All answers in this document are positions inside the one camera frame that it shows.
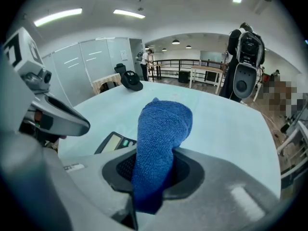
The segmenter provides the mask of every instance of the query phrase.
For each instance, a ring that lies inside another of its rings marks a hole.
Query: blue towel
[[[172,149],[188,137],[193,114],[181,103],[154,98],[138,120],[137,155],[133,169],[134,204],[138,211],[155,213],[162,192],[171,184]]]

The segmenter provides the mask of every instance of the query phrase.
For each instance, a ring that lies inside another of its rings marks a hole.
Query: light blue tabletop
[[[91,124],[87,134],[60,140],[60,158],[94,154],[110,132],[137,140],[138,117],[153,98],[180,102],[193,114],[182,148],[234,163],[280,197],[279,160],[270,130],[259,111],[214,94],[144,82],[138,92],[123,85],[96,95],[75,109]]]

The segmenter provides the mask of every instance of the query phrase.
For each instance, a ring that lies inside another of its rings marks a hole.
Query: black cap
[[[139,76],[133,71],[126,71],[121,76],[121,83],[128,89],[139,91],[143,88]]]

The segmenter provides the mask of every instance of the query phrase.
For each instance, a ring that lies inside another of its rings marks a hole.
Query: black box
[[[190,71],[180,70],[179,71],[179,82],[180,83],[188,83],[188,77],[189,77]]]

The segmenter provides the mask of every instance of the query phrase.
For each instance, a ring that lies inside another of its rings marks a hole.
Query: green button
[[[124,140],[123,146],[127,146],[127,144],[128,144],[128,140]]]

